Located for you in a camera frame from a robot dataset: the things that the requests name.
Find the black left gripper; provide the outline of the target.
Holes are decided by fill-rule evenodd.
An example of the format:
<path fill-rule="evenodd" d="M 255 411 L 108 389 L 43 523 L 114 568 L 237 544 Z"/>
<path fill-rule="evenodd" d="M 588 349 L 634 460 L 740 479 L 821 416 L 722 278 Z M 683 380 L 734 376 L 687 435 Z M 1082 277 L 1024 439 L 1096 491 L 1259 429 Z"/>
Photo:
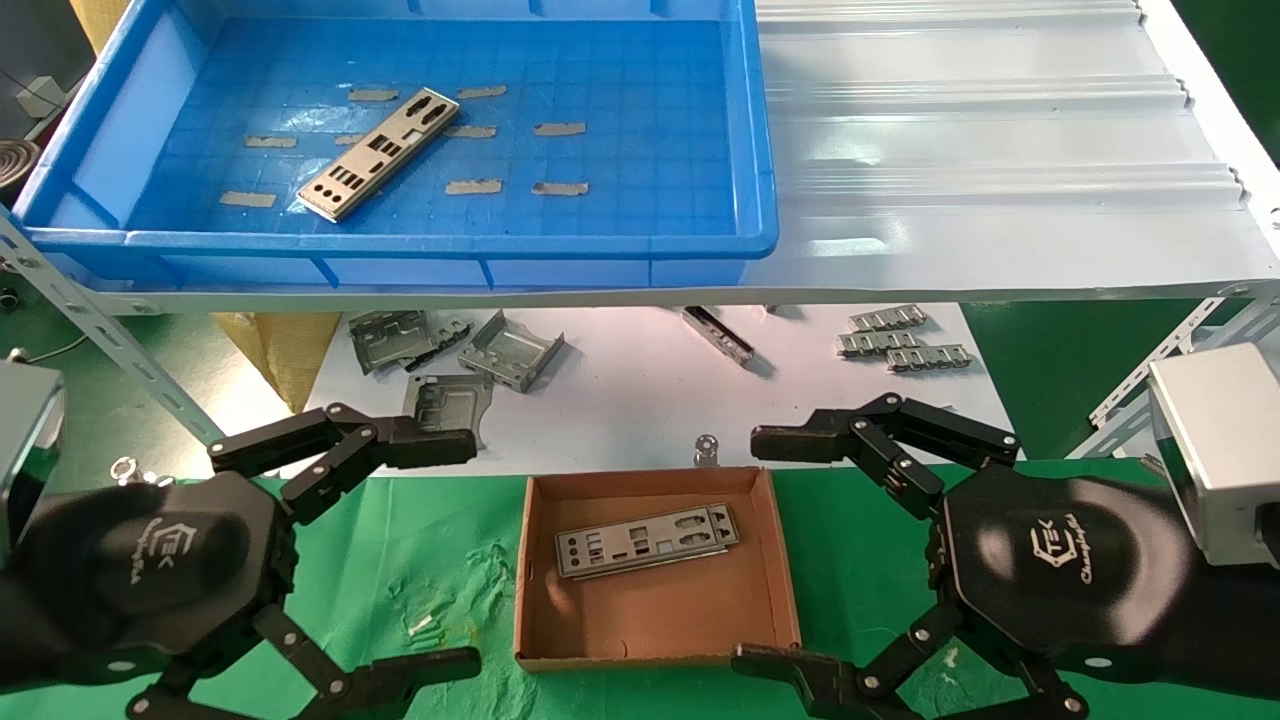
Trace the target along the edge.
<path fill-rule="evenodd" d="M 233 473 L 42 498 L 3 569 L 3 691 L 164 671 L 128 719 L 246 719 L 189 693 L 262 639 L 315 689 L 297 719 L 402 719 L 422 688 L 481 671 L 474 647 L 342 670 L 282 609 L 297 562 L 285 511 Z"/>

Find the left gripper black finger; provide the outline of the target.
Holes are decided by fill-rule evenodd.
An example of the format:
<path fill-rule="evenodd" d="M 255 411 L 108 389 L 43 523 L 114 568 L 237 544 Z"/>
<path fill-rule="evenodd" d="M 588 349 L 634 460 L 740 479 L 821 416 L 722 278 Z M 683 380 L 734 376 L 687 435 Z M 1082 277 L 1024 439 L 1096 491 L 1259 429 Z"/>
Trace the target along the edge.
<path fill-rule="evenodd" d="M 466 464 L 477 456 L 477 438 L 470 429 L 425 430 L 411 416 L 369 416 L 333 404 L 229 436 L 207 455 L 215 471 L 246 478 L 310 460 L 280 496 L 285 515 L 307 525 L 376 469 Z"/>

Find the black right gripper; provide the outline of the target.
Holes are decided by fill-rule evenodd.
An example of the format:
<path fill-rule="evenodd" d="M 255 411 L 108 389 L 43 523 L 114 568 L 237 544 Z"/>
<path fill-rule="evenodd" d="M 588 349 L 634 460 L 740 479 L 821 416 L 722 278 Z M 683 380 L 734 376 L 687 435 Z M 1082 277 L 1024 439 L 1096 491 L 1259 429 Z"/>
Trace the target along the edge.
<path fill-rule="evenodd" d="M 940 601 L 867 667 L 741 643 L 731 669 L 790 684 L 809 717 L 918 719 L 900 687 L 966 630 L 995 667 L 1015 666 L 1027 697 L 960 719 L 1087 719 L 1088 702 L 1050 664 L 1111 683 L 1277 696 L 1275 568 L 1210 564 L 1169 489 L 1005 468 L 1020 447 L 1010 432 L 896 393 L 753 429 L 758 460 L 849 460 L 915 519 L 940 512 L 941 591 L 959 607 Z M 974 470 L 1005 466 L 945 495 L 910 448 Z"/>

